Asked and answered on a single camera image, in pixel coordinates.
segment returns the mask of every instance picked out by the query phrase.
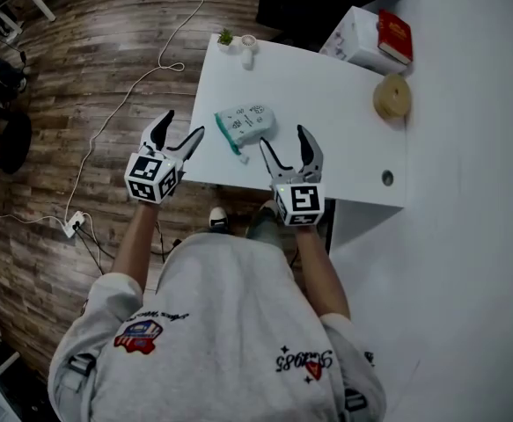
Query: white box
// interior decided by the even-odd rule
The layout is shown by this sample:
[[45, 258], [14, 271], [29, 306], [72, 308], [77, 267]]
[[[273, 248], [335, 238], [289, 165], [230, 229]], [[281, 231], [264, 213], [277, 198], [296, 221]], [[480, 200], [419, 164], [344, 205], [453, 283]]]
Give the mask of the white box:
[[407, 66], [377, 47], [378, 16], [352, 7], [330, 35], [320, 53], [381, 75], [398, 74]]

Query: green plant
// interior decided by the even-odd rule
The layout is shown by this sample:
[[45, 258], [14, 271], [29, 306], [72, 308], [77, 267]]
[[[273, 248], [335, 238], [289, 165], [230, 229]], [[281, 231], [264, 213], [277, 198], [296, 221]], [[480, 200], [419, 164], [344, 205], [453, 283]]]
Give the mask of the green plant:
[[219, 33], [219, 44], [223, 44], [224, 46], [229, 46], [232, 42], [232, 33], [231, 33], [231, 30], [227, 30], [226, 28], [224, 28], [220, 33]]

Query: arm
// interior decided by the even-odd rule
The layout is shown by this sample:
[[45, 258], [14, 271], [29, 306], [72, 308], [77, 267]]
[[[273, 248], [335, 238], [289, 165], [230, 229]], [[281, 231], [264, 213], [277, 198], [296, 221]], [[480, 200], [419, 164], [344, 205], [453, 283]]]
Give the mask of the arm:
[[297, 228], [307, 297], [320, 318], [341, 367], [344, 419], [378, 421], [385, 415], [385, 392], [364, 356], [350, 322], [342, 284], [315, 227]]
[[84, 314], [70, 326], [56, 349], [49, 369], [48, 394], [56, 415], [64, 422], [81, 420], [80, 410], [90, 398], [96, 376], [95, 367], [89, 375], [82, 375], [70, 362], [82, 355], [86, 360], [97, 360], [121, 324], [143, 306], [157, 214], [158, 206], [138, 204], [111, 272], [92, 285]]
[[158, 205], [139, 202], [110, 271], [128, 275], [139, 283], [143, 292], [149, 272], [150, 243], [157, 215]]
[[346, 294], [320, 241], [317, 229], [299, 227], [296, 239], [301, 253], [307, 297], [317, 316], [336, 313], [350, 319]]

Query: sweatshirt logo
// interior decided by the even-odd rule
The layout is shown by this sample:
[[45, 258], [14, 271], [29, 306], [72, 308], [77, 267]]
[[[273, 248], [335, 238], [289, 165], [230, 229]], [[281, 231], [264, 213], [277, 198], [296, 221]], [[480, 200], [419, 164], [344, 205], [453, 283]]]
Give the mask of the sweatshirt logo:
[[293, 368], [304, 367], [308, 375], [305, 375], [304, 381], [309, 384], [313, 381], [318, 382], [323, 375], [323, 369], [328, 369], [333, 365], [333, 351], [325, 350], [320, 352], [298, 352], [289, 353], [289, 348], [283, 346], [280, 349], [283, 355], [275, 359], [277, 369], [275, 372], [283, 372]]
[[153, 320], [145, 320], [131, 324], [120, 336], [115, 337], [114, 346], [125, 347], [127, 353], [141, 352], [148, 355], [155, 349], [154, 340], [162, 333], [163, 328]]

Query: power strip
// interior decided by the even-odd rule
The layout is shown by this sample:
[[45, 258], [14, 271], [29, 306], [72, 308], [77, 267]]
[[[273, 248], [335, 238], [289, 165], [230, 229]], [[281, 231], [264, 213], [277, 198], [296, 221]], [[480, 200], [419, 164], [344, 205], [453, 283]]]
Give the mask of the power strip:
[[84, 225], [84, 222], [86, 222], [86, 219], [84, 218], [84, 214], [82, 211], [76, 211], [72, 217], [70, 217], [70, 220], [68, 223], [62, 226], [62, 229], [64, 230], [64, 234], [67, 238], [71, 238], [76, 233], [75, 228], [82, 227]]

